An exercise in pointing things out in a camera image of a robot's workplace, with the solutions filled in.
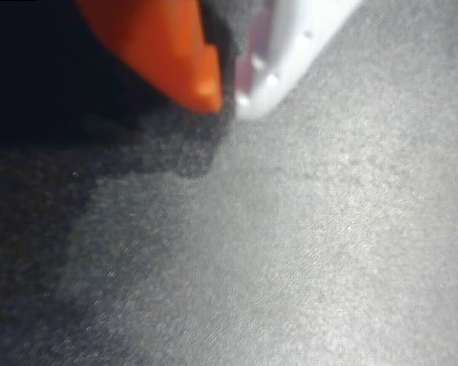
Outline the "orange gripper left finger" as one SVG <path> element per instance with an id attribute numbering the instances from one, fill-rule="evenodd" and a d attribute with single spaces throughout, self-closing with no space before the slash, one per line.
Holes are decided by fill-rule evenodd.
<path id="1" fill-rule="evenodd" d="M 145 82 L 190 111 L 220 111 L 218 51 L 205 40 L 197 1 L 86 0 L 76 5 L 101 45 Z"/>

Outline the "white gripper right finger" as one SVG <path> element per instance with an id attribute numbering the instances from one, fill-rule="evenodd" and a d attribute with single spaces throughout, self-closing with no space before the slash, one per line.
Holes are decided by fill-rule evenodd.
<path id="1" fill-rule="evenodd" d="M 235 116 L 259 120 L 298 84 L 359 0 L 256 1 L 249 46 L 236 58 Z"/>

